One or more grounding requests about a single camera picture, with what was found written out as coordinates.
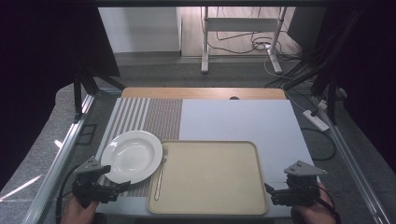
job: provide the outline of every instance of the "white tabletop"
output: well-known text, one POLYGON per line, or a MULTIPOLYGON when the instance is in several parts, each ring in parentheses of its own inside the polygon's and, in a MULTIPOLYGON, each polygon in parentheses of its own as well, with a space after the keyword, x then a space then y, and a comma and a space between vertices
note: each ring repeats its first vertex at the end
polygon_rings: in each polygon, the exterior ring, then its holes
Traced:
MULTIPOLYGON (((264 181, 286 189, 284 169, 297 160, 313 164, 288 100, 183 100, 179 140, 250 141, 259 151, 264 181)), ((269 202, 264 217, 289 217, 290 208, 269 202)), ((105 214, 156 217, 146 197, 100 204, 105 214)))

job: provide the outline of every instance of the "striped placemat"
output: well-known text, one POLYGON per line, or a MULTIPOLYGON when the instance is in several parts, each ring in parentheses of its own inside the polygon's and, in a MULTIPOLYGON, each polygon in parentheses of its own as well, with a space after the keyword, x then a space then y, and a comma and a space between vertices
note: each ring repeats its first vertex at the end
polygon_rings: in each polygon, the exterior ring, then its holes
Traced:
MULTIPOLYGON (((181 99, 119 98, 107 124, 96 158, 101 157, 108 144, 122 133, 146 131, 162 140, 176 140, 180 128, 181 99)), ((132 184, 120 196, 147 197, 149 194, 147 179, 132 184)), ((104 186, 114 185, 104 175, 99 179, 104 186)))

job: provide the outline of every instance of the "plate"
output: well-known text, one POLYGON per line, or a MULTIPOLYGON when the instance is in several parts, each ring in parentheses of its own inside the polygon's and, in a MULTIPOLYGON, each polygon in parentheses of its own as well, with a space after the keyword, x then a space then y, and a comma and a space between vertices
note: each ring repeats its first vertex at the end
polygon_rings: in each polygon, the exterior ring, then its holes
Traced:
POLYGON ((115 183, 140 182, 154 173, 163 157, 163 145, 152 133, 130 131, 116 137, 102 154, 102 165, 111 165, 106 177, 115 183))

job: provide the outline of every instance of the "tray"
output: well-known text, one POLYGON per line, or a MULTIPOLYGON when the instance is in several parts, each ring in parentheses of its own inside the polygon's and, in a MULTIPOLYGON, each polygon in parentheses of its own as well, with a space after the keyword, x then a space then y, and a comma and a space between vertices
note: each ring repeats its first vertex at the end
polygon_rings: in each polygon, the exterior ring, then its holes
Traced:
POLYGON ((236 141, 162 141, 168 157, 151 176, 148 210, 156 214, 262 215, 268 208, 256 146, 236 141))

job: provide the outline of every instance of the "fork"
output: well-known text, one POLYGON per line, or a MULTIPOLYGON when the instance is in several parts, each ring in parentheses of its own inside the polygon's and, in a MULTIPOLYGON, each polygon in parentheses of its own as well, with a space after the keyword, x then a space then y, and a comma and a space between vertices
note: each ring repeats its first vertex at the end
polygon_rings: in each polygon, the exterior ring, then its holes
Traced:
POLYGON ((161 181, 163 179, 163 164, 166 162, 168 159, 168 150, 166 147, 163 147, 163 158, 161 159, 161 170, 160 170, 160 175, 158 176, 158 182, 157 182, 157 188, 155 190, 155 195, 154 195, 154 200, 158 201, 160 198, 160 189, 161 189, 161 181))

